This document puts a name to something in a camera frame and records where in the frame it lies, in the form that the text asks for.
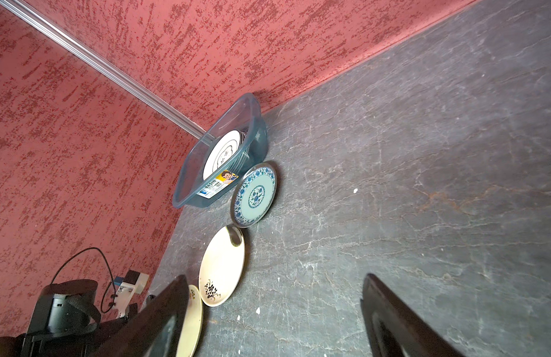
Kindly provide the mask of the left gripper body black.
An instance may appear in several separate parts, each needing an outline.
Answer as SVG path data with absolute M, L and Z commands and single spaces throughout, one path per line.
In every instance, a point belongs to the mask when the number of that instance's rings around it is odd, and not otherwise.
M 0 337 L 0 356 L 91 356 L 138 313 L 101 322 L 94 300 L 98 283 L 89 279 L 45 286 L 25 334 Z

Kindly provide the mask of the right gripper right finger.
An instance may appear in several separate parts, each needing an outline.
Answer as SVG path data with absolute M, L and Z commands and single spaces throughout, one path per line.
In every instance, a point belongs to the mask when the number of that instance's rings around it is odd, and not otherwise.
M 360 307 L 373 356 L 462 356 L 381 279 L 368 274 Z

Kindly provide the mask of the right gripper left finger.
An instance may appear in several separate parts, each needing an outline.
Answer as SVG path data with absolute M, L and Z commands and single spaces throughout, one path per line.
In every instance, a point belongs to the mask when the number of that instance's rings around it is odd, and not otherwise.
M 175 356 L 189 302 L 186 276 L 177 276 L 94 356 Z

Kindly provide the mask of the white plate flower outline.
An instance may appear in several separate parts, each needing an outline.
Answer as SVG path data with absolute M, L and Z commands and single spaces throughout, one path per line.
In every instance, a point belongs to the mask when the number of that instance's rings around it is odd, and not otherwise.
M 236 129 L 220 138 L 206 160 L 203 169 L 203 179 L 210 177 L 220 166 L 230 159 L 245 138 L 246 134 Z

